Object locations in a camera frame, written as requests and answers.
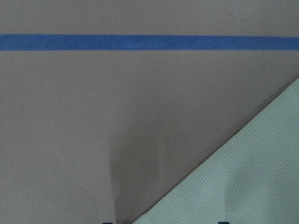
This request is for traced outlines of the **blue tape grid lines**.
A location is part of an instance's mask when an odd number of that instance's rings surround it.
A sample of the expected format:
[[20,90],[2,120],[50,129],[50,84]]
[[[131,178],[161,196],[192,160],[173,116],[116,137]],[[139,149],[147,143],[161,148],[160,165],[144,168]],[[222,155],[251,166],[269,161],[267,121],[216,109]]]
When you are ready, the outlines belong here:
[[13,50],[281,50],[297,51],[298,37],[221,35],[2,34],[0,49]]

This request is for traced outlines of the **brown paper table cover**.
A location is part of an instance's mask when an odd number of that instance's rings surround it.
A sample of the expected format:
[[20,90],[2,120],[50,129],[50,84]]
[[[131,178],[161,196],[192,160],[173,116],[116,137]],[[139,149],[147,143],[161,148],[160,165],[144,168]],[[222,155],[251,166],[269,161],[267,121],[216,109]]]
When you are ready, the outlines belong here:
[[[296,0],[3,0],[0,33],[297,37]],[[0,53],[0,221],[128,224],[299,76],[296,50]]]

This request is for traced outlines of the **olive green t-shirt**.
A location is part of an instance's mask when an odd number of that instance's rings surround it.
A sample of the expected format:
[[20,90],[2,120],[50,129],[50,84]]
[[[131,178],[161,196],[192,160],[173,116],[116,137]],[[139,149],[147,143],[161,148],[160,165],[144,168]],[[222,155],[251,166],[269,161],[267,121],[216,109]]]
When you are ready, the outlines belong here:
[[299,83],[137,219],[138,224],[296,224]]

